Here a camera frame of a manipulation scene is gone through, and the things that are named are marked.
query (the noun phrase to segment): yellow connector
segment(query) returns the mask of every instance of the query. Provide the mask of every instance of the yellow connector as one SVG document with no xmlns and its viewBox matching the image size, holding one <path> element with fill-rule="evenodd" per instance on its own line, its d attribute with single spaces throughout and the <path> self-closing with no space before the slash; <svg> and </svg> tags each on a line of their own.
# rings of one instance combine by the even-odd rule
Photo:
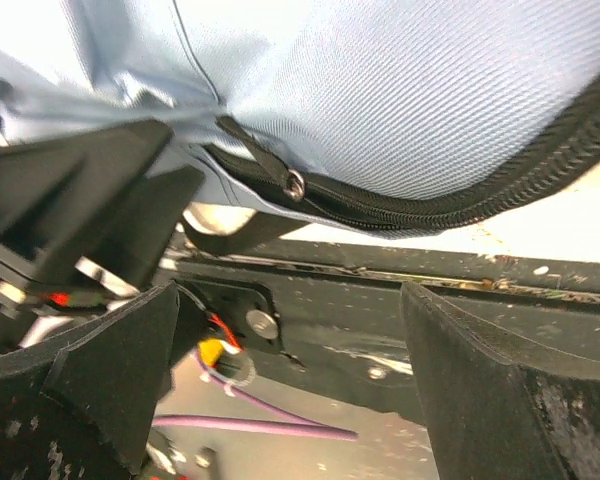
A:
<svg viewBox="0 0 600 480">
<path fill-rule="evenodd" d="M 200 359 L 208 367 L 213 367 L 224 353 L 224 345 L 217 338 L 209 338 L 198 344 Z"/>
</svg>

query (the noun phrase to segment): strap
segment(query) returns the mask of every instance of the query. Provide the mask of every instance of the strap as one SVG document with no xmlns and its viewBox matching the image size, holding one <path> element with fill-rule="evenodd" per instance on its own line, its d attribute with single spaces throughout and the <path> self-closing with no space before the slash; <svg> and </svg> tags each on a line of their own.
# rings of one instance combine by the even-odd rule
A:
<svg viewBox="0 0 600 480">
<path fill-rule="evenodd" d="M 304 197 L 304 179 L 296 170 L 289 168 L 281 158 L 260 145 L 232 117 L 223 116 L 216 120 L 216 125 L 225 133 L 240 140 L 253 155 L 255 161 L 271 177 L 284 193 L 295 201 Z"/>
<path fill-rule="evenodd" d="M 184 234 L 198 250 L 219 257 L 244 252 L 308 225 L 300 220 L 257 212 L 233 235 L 220 236 L 201 233 L 185 219 L 181 223 Z"/>
</svg>

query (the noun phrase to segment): black strap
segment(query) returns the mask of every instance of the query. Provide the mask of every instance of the black strap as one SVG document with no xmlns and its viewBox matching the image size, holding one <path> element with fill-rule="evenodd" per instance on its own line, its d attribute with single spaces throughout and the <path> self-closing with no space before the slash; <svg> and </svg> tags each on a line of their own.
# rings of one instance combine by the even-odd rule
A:
<svg viewBox="0 0 600 480">
<path fill-rule="evenodd" d="M 233 235 L 207 235 L 182 219 L 184 234 L 198 248 L 216 256 L 242 253 L 263 243 L 308 225 L 307 222 L 257 212 L 249 222 Z"/>
<path fill-rule="evenodd" d="M 228 116 L 219 117 L 216 120 L 216 124 L 225 133 L 244 143 L 255 161 L 258 162 L 280 188 L 284 190 L 289 187 L 291 178 L 289 167 L 280 158 L 260 145 L 233 118 Z"/>
</svg>

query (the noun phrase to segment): metal bracket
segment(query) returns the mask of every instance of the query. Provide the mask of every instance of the metal bracket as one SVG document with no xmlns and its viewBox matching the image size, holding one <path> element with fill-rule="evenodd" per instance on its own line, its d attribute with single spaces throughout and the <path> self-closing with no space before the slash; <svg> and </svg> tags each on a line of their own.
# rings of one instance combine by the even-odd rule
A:
<svg viewBox="0 0 600 480">
<path fill-rule="evenodd" d="M 256 291 L 270 292 L 283 322 L 284 350 L 279 353 L 288 361 L 280 355 L 250 351 L 258 374 L 266 378 L 423 422 L 400 311 L 400 288 L 405 280 L 423 284 L 431 280 L 427 287 L 432 292 L 464 311 L 549 347 L 600 361 L 600 304 L 565 301 L 536 291 L 512 295 L 508 290 L 462 288 L 462 277 L 452 283 L 453 279 L 441 281 L 435 271 L 424 271 L 431 262 L 438 262 L 440 252 L 343 245 L 330 250 L 327 245 L 327 254 L 320 256 L 321 250 L 312 249 L 308 242 L 280 243 L 285 250 L 275 255 L 278 258 L 181 258 L 168 267 L 163 265 L 157 277 L 185 284 L 201 277 L 221 283 L 245 282 Z M 412 257 L 420 262 L 413 266 L 414 270 L 421 266 L 417 274 L 411 273 L 411 264 L 407 269 L 399 263 L 401 258 L 404 263 Z M 392 269 L 388 258 L 396 265 Z M 360 267 L 366 270 L 345 270 L 342 265 L 357 266 L 352 259 L 364 261 Z M 476 257 L 458 255 L 457 260 L 467 264 Z M 539 261 L 516 259 L 511 264 L 521 269 L 525 262 L 531 268 Z M 485 260 L 483 270 L 489 265 L 500 268 Z M 569 265 L 550 265 L 556 271 L 559 267 L 567 270 Z M 570 271 L 579 274 L 576 268 Z"/>
<path fill-rule="evenodd" d="M 187 277 L 179 283 L 202 297 L 245 347 L 283 351 L 279 315 L 271 292 L 262 285 L 209 277 Z"/>
</svg>

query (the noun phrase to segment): black metal frame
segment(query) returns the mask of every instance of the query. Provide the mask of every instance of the black metal frame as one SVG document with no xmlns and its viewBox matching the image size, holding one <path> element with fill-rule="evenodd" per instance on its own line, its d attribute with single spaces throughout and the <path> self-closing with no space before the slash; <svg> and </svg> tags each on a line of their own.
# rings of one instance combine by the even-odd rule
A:
<svg viewBox="0 0 600 480">
<path fill-rule="evenodd" d="M 222 312 L 245 336 L 259 374 L 418 423 L 416 384 L 405 373 L 405 281 L 539 343 L 600 361 L 597 264 L 285 240 L 235 257 L 174 253 L 157 282 L 195 286 L 213 278 L 268 292 L 281 332 L 277 352 L 245 335 L 244 310 Z M 372 378 L 374 367 L 382 378 Z"/>
</svg>

